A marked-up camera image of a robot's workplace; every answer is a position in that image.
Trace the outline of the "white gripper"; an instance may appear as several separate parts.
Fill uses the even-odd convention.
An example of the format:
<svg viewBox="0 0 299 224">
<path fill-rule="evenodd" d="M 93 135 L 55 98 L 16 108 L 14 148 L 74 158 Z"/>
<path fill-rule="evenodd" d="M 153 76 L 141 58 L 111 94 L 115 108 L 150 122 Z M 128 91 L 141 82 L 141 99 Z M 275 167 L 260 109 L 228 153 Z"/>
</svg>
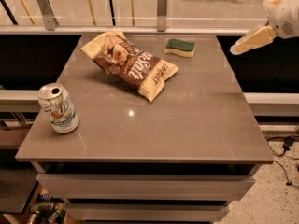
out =
<svg viewBox="0 0 299 224">
<path fill-rule="evenodd" d="M 266 46 L 277 36 L 284 39 L 299 36 L 299 0 L 264 0 L 263 7 L 269 13 L 270 26 L 251 29 L 230 47 L 232 54 Z"/>
</svg>

